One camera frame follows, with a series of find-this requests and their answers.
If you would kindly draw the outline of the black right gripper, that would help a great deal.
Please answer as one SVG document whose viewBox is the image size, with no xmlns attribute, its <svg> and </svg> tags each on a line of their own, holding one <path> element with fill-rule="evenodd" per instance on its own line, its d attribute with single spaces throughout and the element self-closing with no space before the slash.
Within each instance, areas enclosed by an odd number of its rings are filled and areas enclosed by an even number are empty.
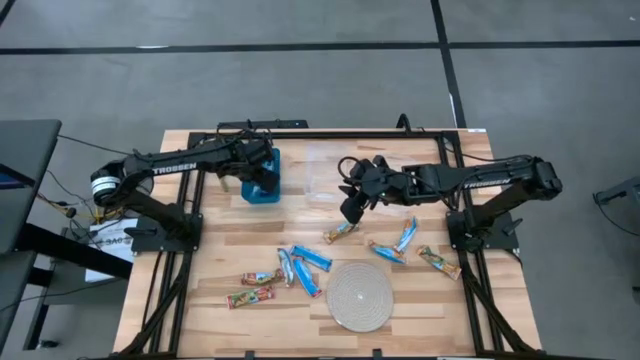
<svg viewBox="0 0 640 360">
<path fill-rule="evenodd" d="M 401 204 L 403 201 L 403 175 L 389 167 L 382 155 L 372 160 L 358 160 L 349 171 L 350 184 L 340 185 L 346 198 L 340 212 L 350 224 L 358 224 L 367 205 L 378 201 Z"/>
</svg>

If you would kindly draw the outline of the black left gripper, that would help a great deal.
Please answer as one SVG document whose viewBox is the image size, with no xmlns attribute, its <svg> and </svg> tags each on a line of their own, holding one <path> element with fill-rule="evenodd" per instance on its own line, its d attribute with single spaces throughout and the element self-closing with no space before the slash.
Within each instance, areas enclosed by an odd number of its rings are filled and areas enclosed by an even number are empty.
<svg viewBox="0 0 640 360">
<path fill-rule="evenodd" d="M 264 167 L 265 162 L 274 159 L 273 148 L 269 140 L 248 140 L 238 147 L 241 159 L 240 173 L 245 177 L 255 177 L 255 183 L 267 193 L 273 193 L 280 181 L 280 175 Z M 219 175 L 220 187 L 224 193 L 229 192 L 227 175 Z"/>
</svg>

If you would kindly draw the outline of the orange green granola bar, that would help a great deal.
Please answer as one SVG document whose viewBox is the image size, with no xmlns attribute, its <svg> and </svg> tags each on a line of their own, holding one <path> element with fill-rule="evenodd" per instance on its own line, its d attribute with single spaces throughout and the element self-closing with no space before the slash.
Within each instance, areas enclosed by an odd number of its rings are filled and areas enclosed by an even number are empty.
<svg viewBox="0 0 640 360">
<path fill-rule="evenodd" d="M 347 235 L 356 232 L 359 229 L 358 224 L 352 224 L 345 222 L 335 229 L 329 230 L 323 233 L 323 238 L 327 244 L 332 244 L 335 241 L 346 237 Z"/>
<path fill-rule="evenodd" d="M 417 250 L 417 254 L 420 258 L 432 265 L 440 272 L 446 274 L 449 278 L 456 281 L 459 279 L 462 269 L 439 254 L 434 253 L 429 246 L 422 246 Z"/>
</svg>

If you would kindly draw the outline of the blue granola bar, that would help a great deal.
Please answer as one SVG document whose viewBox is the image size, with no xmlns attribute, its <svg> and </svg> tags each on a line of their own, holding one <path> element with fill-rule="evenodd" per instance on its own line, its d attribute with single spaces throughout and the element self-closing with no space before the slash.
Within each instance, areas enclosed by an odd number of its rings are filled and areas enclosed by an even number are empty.
<svg viewBox="0 0 640 360">
<path fill-rule="evenodd" d="M 329 272 L 331 270 L 333 260 L 301 245 L 294 245 L 291 250 L 293 256 L 301 257 L 304 261 L 311 265 Z"/>
<path fill-rule="evenodd" d="M 278 248 L 277 254 L 280 260 L 280 267 L 283 272 L 285 285 L 290 288 L 295 283 L 295 270 L 291 254 L 284 248 Z"/>
<path fill-rule="evenodd" d="M 300 257 L 293 259 L 295 273 L 304 288 L 305 292 L 312 298 L 317 298 L 322 294 L 322 290 L 313 281 L 313 274 L 306 263 Z"/>
<path fill-rule="evenodd" d="M 397 264 L 407 263 L 407 260 L 404 254 L 398 251 L 394 246 L 384 246 L 374 241 L 369 241 L 368 247 L 374 254 L 392 263 L 397 263 Z"/>
<path fill-rule="evenodd" d="M 409 246 L 417 230 L 417 219 L 415 217 L 409 218 L 403 227 L 403 232 L 400 239 L 395 245 L 395 250 L 399 253 L 404 253 Z"/>
</svg>

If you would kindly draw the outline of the red green granola bar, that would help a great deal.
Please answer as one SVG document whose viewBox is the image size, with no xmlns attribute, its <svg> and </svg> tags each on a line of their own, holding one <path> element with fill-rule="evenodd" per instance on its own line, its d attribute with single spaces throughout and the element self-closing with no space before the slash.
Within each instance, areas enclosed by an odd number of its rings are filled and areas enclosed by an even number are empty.
<svg viewBox="0 0 640 360">
<path fill-rule="evenodd" d="M 281 269 L 271 272 L 248 272 L 241 276 L 241 284 L 247 286 L 264 286 L 281 282 L 284 279 L 284 273 Z"/>
<path fill-rule="evenodd" d="M 275 297 L 275 292 L 271 286 L 263 286 L 254 289 L 244 290 L 226 297 L 229 309 L 252 305 L 261 301 L 266 301 Z"/>
</svg>

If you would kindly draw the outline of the blue plastic bin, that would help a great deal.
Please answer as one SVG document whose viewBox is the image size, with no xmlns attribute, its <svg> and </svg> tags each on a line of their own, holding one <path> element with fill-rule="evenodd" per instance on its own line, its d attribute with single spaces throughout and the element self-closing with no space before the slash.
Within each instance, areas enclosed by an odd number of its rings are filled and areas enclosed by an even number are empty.
<svg viewBox="0 0 640 360">
<path fill-rule="evenodd" d="M 273 149 L 274 158 L 270 161 L 265 161 L 263 167 L 270 170 L 277 175 L 281 172 L 281 154 L 278 148 Z M 242 182 L 241 196 L 250 204 L 273 204 L 278 203 L 280 200 L 281 187 L 280 180 L 276 181 L 275 188 L 271 191 L 264 191 L 259 185 L 253 182 Z"/>
</svg>

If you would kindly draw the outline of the clear plastic bin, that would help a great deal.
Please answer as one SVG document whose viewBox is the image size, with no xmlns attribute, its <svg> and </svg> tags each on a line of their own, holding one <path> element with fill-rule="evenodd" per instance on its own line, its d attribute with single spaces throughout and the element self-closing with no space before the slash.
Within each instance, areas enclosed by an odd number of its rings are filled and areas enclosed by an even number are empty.
<svg viewBox="0 0 640 360">
<path fill-rule="evenodd" d="M 308 200 L 337 203 L 342 198 L 338 190 L 341 177 L 337 163 L 346 150 L 343 142 L 312 141 L 306 145 L 305 196 Z"/>
</svg>

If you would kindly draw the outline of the black bar device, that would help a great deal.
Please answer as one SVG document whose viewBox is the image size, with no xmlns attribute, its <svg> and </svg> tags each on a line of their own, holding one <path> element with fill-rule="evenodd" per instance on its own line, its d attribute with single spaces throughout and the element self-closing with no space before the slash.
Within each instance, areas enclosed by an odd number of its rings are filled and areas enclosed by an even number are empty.
<svg viewBox="0 0 640 360">
<path fill-rule="evenodd" d="M 253 121 L 250 119 L 238 122 L 220 122 L 218 129 L 308 129 L 306 120 L 265 120 Z"/>
</svg>

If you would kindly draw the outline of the round woven placemat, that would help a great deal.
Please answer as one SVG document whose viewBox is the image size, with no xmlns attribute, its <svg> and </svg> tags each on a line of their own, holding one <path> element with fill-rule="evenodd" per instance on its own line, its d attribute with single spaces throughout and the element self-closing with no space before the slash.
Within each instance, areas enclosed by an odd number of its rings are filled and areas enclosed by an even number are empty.
<svg viewBox="0 0 640 360">
<path fill-rule="evenodd" d="M 386 274 L 369 263 L 337 268 L 326 288 L 328 311 L 337 324 L 356 333 L 380 329 L 392 316 L 394 296 Z"/>
</svg>

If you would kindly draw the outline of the white paper sheet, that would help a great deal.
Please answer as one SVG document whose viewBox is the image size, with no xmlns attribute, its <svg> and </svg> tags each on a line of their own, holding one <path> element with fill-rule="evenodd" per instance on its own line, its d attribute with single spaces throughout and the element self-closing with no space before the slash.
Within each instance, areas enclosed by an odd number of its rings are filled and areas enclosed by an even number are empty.
<svg viewBox="0 0 640 360">
<path fill-rule="evenodd" d="M 90 226 L 89 245 L 110 255 L 133 262 L 133 238 L 125 232 L 126 228 L 137 225 L 136 218 L 111 220 L 100 225 Z"/>
</svg>

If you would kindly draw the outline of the dark grey desk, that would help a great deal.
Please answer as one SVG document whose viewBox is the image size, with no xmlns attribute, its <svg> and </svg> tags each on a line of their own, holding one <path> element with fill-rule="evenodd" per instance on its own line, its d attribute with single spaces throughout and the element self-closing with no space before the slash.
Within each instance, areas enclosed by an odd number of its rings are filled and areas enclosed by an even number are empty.
<svg viewBox="0 0 640 360">
<path fill-rule="evenodd" d="M 48 288 L 54 272 L 35 266 L 39 255 L 128 279 L 132 264 L 27 222 L 62 123 L 0 120 L 0 353 L 26 287 Z"/>
</svg>

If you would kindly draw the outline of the black aluminium table frame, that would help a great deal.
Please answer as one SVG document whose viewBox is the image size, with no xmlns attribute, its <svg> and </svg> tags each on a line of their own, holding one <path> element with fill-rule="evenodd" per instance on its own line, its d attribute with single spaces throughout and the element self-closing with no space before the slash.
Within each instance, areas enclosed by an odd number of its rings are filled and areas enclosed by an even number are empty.
<svg viewBox="0 0 640 360">
<path fill-rule="evenodd" d="M 218 179 L 207 175 L 201 197 L 190 197 L 189 208 L 204 217 L 201 245 L 194 254 L 186 289 L 183 320 L 178 329 L 181 358 L 256 358 L 338 360 L 371 357 L 463 356 L 477 345 L 492 347 L 485 313 L 478 316 L 481 335 L 473 335 L 465 292 L 454 281 L 422 260 L 414 248 L 429 246 L 449 261 L 457 256 L 449 244 L 444 205 L 378 206 L 365 214 L 360 229 L 333 244 L 323 233 L 342 221 L 337 203 L 314 202 L 305 196 L 306 145 L 312 141 L 343 142 L 345 155 L 337 163 L 346 173 L 353 158 L 384 156 L 394 168 L 451 160 L 440 150 L 435 132 L 374 129 L 371 131 L 294 130 L 275 133 L 282 154 L 282 195 L 278 203 L 252 206 L 230 180 L 224 193 Z M 374 255 L 369 241 L 395 243 L 409 217 L 418 221 L 406 264 Z M 226 297 L 241 290 L 245 272 L 270 271 L 276 251 L 293 244 L 307 246 L 331 258 L 336 266 L 367 262 L 379 267 L 392 284 L 394 311 L 377 331 L 355 333 L 330 316 L 324 297 L 311 298 L 300 286 L 277 286 L 273 299 L 229 309 Z"/>
</svg>

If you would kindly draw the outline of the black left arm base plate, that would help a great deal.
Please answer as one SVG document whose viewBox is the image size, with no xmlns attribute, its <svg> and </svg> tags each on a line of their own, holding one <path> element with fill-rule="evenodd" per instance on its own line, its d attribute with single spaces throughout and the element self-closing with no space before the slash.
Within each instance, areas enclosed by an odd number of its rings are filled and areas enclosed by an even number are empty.
<svg viewBox="0 0 640 360">
<path fill-rule="evenodd" d="M 149 217 L 140 217 L 135 227 L 126 227 L 124 232 L 132 238 L 133 252 L 185 253 L 199 249 L 202 228 L 203 216 L 188 214 L 186 233 L 166 230 L 159 222 Z"/>
</svg>

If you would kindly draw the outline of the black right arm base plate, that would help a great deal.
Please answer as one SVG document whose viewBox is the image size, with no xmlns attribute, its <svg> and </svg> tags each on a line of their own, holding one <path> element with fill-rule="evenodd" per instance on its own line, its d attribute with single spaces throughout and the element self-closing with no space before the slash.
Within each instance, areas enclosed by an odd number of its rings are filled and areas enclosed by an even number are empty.
<svg viewBox="0 0 640 360">
<path fill-rule="evenodd" d="M 522 218 L 514 220 L 510 213 L 505 213 L 489 226 L 470 227 L 465 221 L 463 212 L 446 214 L 451 247 L 471 253 L 477 252 L 480 248 L 517 250 L 519 242 L 516 228 L 522 222 Z"/>
</svg>

